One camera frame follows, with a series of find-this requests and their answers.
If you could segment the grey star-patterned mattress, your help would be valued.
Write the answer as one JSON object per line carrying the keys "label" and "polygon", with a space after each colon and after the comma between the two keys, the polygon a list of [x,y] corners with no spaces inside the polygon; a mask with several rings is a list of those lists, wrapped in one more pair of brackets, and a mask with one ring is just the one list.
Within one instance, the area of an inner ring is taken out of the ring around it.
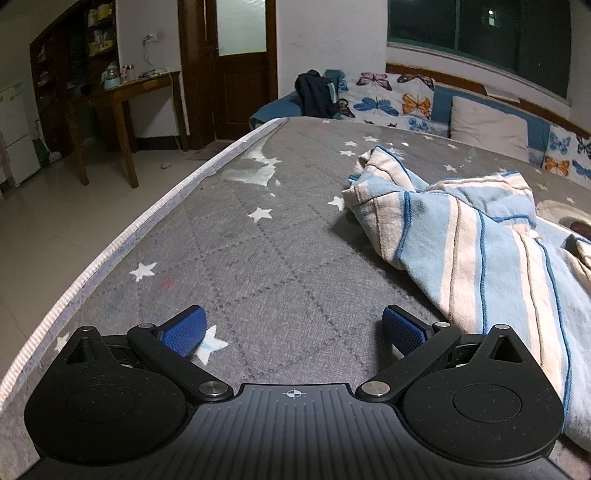
{"label": "grey star-patterned mattress", "polygon": [[2,386],[1,475],[37,460],[25,403],[83,325],[121,334],[191,305],[214,330],[206,368],[246,382],[359,384],[393,352],[378,337],[385,306],[434,321],[407,274],[377,255],[342,206],[356,158],[393,149],[429,183],[518,171],[537,202],[590,208],[587,189],[539,167],[432,134],[304,117],[274,120],[166,187],[107,237],[72,281],[52,260],[58,298],[34,323]]}

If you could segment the blue white striped shirt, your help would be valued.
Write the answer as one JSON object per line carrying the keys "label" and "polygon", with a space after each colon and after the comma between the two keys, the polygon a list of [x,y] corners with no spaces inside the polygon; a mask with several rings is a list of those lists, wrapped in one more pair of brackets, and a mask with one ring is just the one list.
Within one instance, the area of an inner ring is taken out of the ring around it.
{"label": "blue white striped shirt", "polygon": [[360,155],[342,197],[378,255],[468,333],[510,325],[590,445],[590,243],[540,223],[517,172],[428,184],[382,147]]}

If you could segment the grey plain pillow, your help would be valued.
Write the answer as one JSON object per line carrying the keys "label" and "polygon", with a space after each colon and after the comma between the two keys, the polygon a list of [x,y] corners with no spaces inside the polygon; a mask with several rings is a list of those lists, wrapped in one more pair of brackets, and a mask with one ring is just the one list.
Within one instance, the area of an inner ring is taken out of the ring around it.
{"label": "grey plain pillow", "polygon": [[528,124],[523,118],[463,97],[452,99],[450,138],[529,161]]}

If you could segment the white wall socket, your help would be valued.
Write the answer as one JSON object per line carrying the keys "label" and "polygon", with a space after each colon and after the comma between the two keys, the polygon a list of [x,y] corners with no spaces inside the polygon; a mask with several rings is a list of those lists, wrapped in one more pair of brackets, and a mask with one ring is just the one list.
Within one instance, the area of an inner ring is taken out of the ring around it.
{"label": "white wall socket", "polygon": [[144,44],[149,44],[149,43],[156,42],[157,40],[158,40],[158,37],[157,37],[156,33],[149,33],[143,37],[142,42]]}

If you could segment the dark blue backpack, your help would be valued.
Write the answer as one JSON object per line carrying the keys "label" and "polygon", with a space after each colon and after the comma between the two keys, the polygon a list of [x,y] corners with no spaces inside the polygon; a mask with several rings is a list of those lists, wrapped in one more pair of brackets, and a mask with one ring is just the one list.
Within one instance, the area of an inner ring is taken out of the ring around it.
{"label": "dark blue backpack", "polygon": [[297,76],[294,88],[304,116],[332,119],[339,113],[339,80],[335,75],[311,69]]}

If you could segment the butterfly-patterned white cushion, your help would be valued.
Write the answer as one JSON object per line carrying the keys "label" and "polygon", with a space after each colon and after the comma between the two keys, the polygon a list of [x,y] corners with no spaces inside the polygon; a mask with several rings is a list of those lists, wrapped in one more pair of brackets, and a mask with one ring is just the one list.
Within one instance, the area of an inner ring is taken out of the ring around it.
{"label": "butterfly-patterned white cushion", "polygon": [[423,75],[362,72],[339,83],[339,117],[429,133],[435,81]]}

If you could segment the dark green-framed window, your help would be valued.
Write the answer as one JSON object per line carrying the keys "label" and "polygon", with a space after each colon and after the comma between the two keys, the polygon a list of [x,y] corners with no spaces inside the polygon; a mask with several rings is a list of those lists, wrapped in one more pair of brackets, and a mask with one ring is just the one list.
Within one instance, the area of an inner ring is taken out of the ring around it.
{"label": "dark green-framed window", "polygon": [[390,41],[494,66],[567,96],[568,1],[390,1],[388,8]]}

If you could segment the white refrigerator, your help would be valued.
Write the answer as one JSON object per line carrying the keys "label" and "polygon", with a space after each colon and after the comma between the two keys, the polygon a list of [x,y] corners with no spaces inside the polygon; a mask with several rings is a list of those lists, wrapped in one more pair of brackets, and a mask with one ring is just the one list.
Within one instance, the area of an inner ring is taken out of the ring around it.
{"label": "white refrigerator", "polygon": [[19,187],[41,166],[26,115],[22,83],[1,91],[1,169],[12,187]]}

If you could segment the light green kettle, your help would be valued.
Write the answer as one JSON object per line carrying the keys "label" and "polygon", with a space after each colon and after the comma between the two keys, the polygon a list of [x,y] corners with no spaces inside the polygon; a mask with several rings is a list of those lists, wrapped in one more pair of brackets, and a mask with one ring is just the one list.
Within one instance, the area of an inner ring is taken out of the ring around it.
{"label": "light green kettle", "polygon": [[121,85],[119,71],[114,62],[109,64],[102,73],[102,84],[105,91],[117,88]]}

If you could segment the dark wooden shelf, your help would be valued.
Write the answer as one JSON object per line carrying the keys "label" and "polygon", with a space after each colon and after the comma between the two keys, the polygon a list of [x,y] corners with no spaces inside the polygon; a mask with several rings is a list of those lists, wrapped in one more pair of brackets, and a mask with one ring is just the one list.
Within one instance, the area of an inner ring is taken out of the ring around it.
{"label": "dark wooden shelf", "polygon": [[119,63],[116,4],[76,1],[29,45],[41,133],[50,152],[72,153],[68,103],[103,88],[102,75]]}

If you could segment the wooden side table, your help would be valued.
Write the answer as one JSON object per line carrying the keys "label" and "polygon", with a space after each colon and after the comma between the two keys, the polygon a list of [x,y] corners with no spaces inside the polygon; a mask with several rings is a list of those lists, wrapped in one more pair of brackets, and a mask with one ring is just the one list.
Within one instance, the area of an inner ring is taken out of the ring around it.
{"label": "wooden side table", "polygon": [[66,118],[76,158],[76,172],[83,186],[89,184],[89,179],[84,159],[85,140],[82,133],[82,114],[89,110],[111,111],[128,182],[132,188],[137,188],[139,182],[132,151],[135,132],[132,126],[129,102],[162,89],[171,90],[173,115],[178,132],[177,144],[182,151],[186,152],[189,149],[189,140],[182,106],[180,71],[169,71],[145,77],[100,93],[74,97],[69,101]]}

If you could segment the brown wooden door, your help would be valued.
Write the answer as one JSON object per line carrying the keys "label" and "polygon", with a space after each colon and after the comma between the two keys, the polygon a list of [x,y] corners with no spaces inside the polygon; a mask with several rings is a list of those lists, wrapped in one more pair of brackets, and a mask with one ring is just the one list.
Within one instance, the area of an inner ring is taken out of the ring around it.
{"label": "brown wooden door", "polygon": [[179,1],[177,13],[189,145],[236,140],[279,97],[276,2]]}

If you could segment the blue sofa bench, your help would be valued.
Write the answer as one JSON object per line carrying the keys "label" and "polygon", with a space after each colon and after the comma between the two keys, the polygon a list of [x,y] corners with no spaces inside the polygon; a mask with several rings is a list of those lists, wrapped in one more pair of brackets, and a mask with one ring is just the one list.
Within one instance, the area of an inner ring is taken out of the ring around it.
{"label": "blue sofa bench", "polygon": [[308,116],[432,134],[530,163],[590,186],[590,141],[540,116],[430,76],[311,70],[294,91],[264,105],[250,128],[279,117]]}

